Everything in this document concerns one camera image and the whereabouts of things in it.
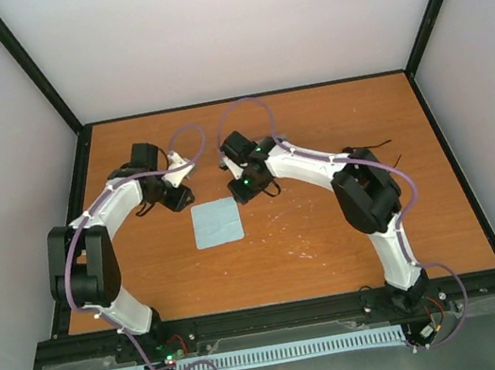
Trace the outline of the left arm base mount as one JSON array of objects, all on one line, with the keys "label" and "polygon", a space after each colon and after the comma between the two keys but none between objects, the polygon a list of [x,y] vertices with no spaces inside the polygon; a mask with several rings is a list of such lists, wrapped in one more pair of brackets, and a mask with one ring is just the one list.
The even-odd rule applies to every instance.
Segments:
[{"label": "left arm base mount", "polygon": [[[148,334],[133,336],[152,362],[161,361],[167,355],[176,354],[179,350],[186,355],[197,353],[196,337],[196,324],[190,320],[164,321]],[[114,356],[117,362],[143,361],[138,349],[127,335],[118,335],[117,339]]]}]

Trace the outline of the light blue cleaning cloth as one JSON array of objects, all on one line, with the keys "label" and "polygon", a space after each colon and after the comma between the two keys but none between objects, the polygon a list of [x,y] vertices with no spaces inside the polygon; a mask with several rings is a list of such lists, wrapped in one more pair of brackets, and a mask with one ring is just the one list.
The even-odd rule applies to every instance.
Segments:
[{"label": "light blue cleaning cloth", "polygon": [[230,197],[191,208],[198,250],[233,243],[245,237],[238,205]]}]

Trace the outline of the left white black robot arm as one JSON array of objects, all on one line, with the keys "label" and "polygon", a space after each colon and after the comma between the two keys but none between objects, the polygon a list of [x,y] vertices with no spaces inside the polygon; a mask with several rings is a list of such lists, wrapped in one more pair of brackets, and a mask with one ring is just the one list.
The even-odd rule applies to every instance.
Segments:
[{"label": "left white black robot arm", "polygon": [[144,216],[161,204],[180,212],[195,201],[183,182],[195,162],[171,150],[165,155],[167,167],[160,170],[162,153],[155,144],[134,144],[129,162],[109,174],[93,204],[69,225],[53,227],[47,236],[52,296],[74,311],[93,312],[119,332],[135,334],[135,348],[149,358],[166,349],[166,332],[153,325],[157,312],[122,284],[112,241],[135,209]]}]

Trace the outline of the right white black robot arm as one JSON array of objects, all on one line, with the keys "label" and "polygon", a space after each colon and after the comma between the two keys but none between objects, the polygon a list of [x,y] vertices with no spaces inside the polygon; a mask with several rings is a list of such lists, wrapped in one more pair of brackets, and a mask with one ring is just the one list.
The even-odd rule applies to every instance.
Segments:
[{"label": "right white black robot arm", "polygon": [[424,297],[428,276],[418,263],[401,222],[401,188],[367,148],[328,154],[267,136],[256,143],[237,131],[219,146],[221,166],[230,170],[228,188],[239,204],[289,178],[331,191],[347,223],[366,234],[384,269],[393,308],[412,312]]}]

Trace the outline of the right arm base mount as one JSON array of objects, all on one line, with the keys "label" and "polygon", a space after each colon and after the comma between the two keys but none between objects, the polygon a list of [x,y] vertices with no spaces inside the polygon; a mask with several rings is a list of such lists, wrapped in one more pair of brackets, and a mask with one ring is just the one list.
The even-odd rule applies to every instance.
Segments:
[{"label": "right arm base mount", "polygon": [[440,293],[444,294],[444,290],[439,283],[421,275],[409,290],[394,288],[388,283],[379,288],[363,286],[357,297],[365,313],[408,317],[420,314],[429,298],[438,299]]}]

